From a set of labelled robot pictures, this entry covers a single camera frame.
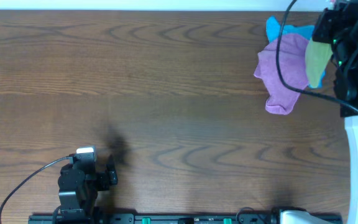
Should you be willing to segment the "green microfiber cloth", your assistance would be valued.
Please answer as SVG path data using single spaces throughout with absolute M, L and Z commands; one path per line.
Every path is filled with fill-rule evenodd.
M 331 45 L 309 41 L 305 52 L 306 76 L 310 88 L 320 88 L 325 76 L 326 66 L 332 56 Z

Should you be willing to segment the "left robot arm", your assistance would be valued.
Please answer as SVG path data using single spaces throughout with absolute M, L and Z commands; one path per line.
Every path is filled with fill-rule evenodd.
M 108 157 L 106 168 L 96 170 L 93 152 L 72 154 L 58 178 L 61 218 L 57 223 L 94 223 L 98 193 L 108 191 L 118 182 L 114 156 Z

